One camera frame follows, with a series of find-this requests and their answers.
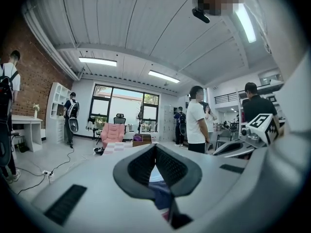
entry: pink armchair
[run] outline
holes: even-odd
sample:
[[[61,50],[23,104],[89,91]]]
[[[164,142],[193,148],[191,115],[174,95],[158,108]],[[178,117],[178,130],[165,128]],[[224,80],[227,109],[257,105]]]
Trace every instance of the pink armchair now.
[[[109,142],[122,142],[124,137],[124,124],[105,123],[101,133],[103,148],[107,147]]]

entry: black t-shirt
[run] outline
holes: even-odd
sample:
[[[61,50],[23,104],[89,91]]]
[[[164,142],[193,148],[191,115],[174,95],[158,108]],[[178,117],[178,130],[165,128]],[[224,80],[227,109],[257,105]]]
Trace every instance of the black t-shirt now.
[[[273,114],[277,115],[276,108],[273,103],[267,99],[261,98],[259,95],[255,95],[251,100],[243,106],[245,121],[250,122],[258,114]]]
[[[71,106],[70,100],[67,100],[65,105],[64,105],[64,107],[68,110],[70,108],[70,106]]]

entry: black pants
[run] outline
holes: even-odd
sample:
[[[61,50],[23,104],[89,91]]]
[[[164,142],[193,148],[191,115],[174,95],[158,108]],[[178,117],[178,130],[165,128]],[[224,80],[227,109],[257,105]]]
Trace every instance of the black pants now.
[[[66,133],[67,133],[68,142],[72,143],[73,133],[70,130],[69,118],[68,117],[65,118],[65,130],[66,130]]]
[[[175,128],[176,144],[184,144],[185,136],[180,133],[179,125]]]
[[[198,143],[198,144],[189,143],[188,150],[197,153],[205,153],[205,143]]]
[[[9,119],[8,119],[8,126],[9,126],[9,131],[10,131],[10,134],[11,134],[11,131],[12,131],[12,116],[10,116]],[[15,167],[15,163],[14,163],[14,158],[13,158],[12,150],[10,150],[10,152],[11,152],[11,159],[10,159],[10,162],[8,164],[8,167],[11,170],[12,174],[16,175],[16,167]],[[3,175],[5,177],[9,176],[9,174],[8,174],[8,172],[7,172],[7,170],[5,169],[4,166],[1,166],[1,170],[2,170],[2,173],[3,173]]]

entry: railing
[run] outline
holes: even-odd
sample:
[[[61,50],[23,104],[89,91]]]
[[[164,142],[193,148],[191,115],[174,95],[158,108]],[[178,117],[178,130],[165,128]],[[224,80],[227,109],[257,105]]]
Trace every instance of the railing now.
[[[224,103],[224,102],[231,102],[231,101],[236,101],[236,100],[238,100],[236,92],[215,97],[215,103]]]

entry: pipe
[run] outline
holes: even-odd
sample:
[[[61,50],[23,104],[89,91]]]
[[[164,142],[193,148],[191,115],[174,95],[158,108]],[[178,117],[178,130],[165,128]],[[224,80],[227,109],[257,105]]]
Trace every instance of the pipe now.
[[[36,19],[35,13],[31,10],[31,3],[29,0],[23,4],[22,14],[26,20],[26,23],[32,33],[35,35],[36,39],[42,45],[44,50],[50,55],[50,57],[74,80],[80,80],[77,75],[70,69],[67,63],[63,60],[57,50],[54,48],[48,37],[45,35],[44,31],[42,30],[38,20]]]

